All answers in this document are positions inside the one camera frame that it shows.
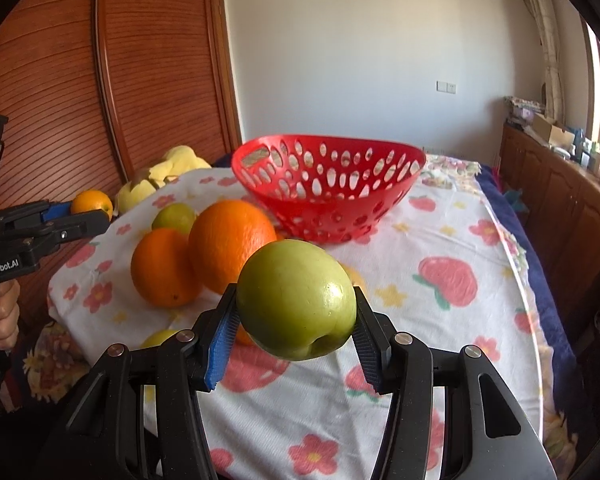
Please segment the person's left hand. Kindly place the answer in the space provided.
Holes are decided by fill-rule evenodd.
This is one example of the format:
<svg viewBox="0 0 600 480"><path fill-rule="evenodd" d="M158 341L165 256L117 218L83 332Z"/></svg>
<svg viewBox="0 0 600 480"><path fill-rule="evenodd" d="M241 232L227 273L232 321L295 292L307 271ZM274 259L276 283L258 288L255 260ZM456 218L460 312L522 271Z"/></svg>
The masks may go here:
<svg viewBox="0 0 600 480"><path fill-rule="evenodd" d="M19 328L20 285L17 280L0 284L0 350L12 350L15 347Z"/></svg>

